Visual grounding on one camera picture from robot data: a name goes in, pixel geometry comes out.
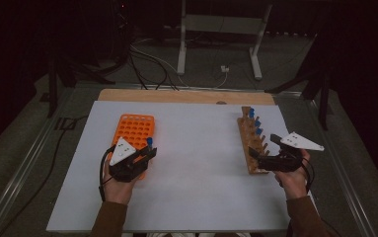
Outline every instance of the wooden board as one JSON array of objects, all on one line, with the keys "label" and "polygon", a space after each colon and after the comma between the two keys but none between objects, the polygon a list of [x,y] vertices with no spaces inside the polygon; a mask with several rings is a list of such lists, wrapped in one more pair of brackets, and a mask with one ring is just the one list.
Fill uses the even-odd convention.
[{"label": "wooden board", "polygon": [[105,89],[99,101],[275,105],[268,93]]},{"label": "wooden board", "polygon": [[[260,121],[260,117],[255,117],[254,114],[250,116],[251,109],[251,107],[242,107],[242,116],[237,119],[247,170],[250,175],[268,174],[267,170],[260,169],[258,161],[249,154],[249,147],[257,150],[261,155],[268,155],[269,153],[268,150],[265,150],[268,143],[265,143],[265,135],[262,135],[264,130],[261,128],[261,122],[260,125],[255,125],[256,121]],[[261,130],[260,134],[256,133],[257,129]]]}]

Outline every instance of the wooden edge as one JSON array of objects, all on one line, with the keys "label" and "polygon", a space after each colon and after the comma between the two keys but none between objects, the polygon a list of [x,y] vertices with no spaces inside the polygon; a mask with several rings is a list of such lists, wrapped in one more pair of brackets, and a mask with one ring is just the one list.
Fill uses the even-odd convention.
[{"label": "wooden edge", "polygon": [[228,105],[275,105],[268,93],[221,92],[221,91],[168,91],[104,89],[99,101],[153,102],[153,103],[194,103]]}]

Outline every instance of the white triangular marker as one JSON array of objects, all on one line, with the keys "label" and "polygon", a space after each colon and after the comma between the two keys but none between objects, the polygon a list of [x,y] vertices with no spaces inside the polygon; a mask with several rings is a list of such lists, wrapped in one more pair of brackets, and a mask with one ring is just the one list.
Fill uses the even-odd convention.
[{"label": "white triangular marker", "polygon": [[117,164],[130,155],[133,155],[135,152],[136,149],[132,145],[130,145],[123,137],[120,137],[117,141],[117,145],[115,146],[110,165],[113,166]]},{"label": "white triangular marker", "polygon": [[295,148],[307,149],[307,150],[319,150],[323,151],[325,148],[322,145],[318,145],[317,143],[306,139],[305,137],[297,134],[296,132],[292,132],[287,136],[281,138],[281,143],[289,145]]}]

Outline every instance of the dark background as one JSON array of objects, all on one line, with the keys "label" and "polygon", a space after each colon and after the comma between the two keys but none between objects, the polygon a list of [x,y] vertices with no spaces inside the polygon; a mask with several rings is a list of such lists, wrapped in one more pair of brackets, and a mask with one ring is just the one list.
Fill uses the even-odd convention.
[{"label": "dark background", "polygon": [[[219,2],[189,1],[188,11],[245,17],[263,12],[256,6],[249,9],[257,11],[242,10],[239,1]],[[35,95],[34,82],[47,73],[49,43],[80,63],[97,65],[99,59],[125,55],[118,26],[134,25],[162,40],[163,27],[178,26],[180,13],[180,1],[173,0],[0,2],[0,134]],[[316,37],[299,75],[330,65],[331,88],[378,168],[378,1],[280,1],[266,29],[274,36]],[[104,46],[112,40],[114,51]]]}]

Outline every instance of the metal frame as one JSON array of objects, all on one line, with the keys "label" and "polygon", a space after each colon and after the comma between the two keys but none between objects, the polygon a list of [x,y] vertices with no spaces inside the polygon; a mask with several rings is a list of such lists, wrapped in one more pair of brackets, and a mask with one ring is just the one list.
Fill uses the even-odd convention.
[{"label": "metal frame", "polygon": [[[319,123],[318,118],[318,106],[316,105],[315,101],[308,101],[306,104],[308,109],[310,110],[310,114],[312,115],[312,119],[314,124]],[[324,144],[326,144],[326,150],[330,154],[331,163],[334,167],[334,171],[336,172],[336,177],[339,180],[339,184],[342,188],[342,192],[346,201],[348,202],[349,209],[351,210],[352,215],[354,216],[355,223],[360,230],[361,236],[367,237],[376,237],[376,232],[368,219],[368,216],[364,210],[364,207],[361,203],[360,197],[356,193],[351,180],[348,177],[347,171],[345,170],[341,158],[336,152],[333,143],[331,140],[324,134],[324,131],[320,126],[318,126],[318,131],[322,139],[324,140]]]},{"label": "metal frame", "polygon": [[271,11],[271,4],[265,8],[265,13],[260,19],[253,18],[234,18],[219,16],[202,16],[186,13],[186,0],[182,0],[182,25],[180,39],[180,53],[177,65],[177,74],[182,76],[185,74],[186,67],[186,31],[202,31],[202,32],[218,32],[218,33],[235,33],[257,35],[256,44],[250,47],[250,59],[253,66],[254,78],[262,80],[263,74],[260,69],[257,53],[265,34],[265,27],[268,16]]},{"label": "metal frame", "polygon": [[28,178],[30,171],[34,167],[38,156],[40,155],[51,132],[53,131],[57,117],[62,112],[62,108],[65,106],[66,102],[69,101],[72,92],[73,89],[71,88],[64,89],[64,92],[62,93],[62,96],[60,98],[59,108],[54,111],[53,116],[44,123],[42,129],[38,133],[38,137],[35,139],[35,142],[29,149],[28,154],[24,157],[19,168],[16,170],[16,173],[7,184],[3,195],[0,197],[0,229],[5,217],[7,216],[14,203],[14,200],[22,189],[23,184]]}]

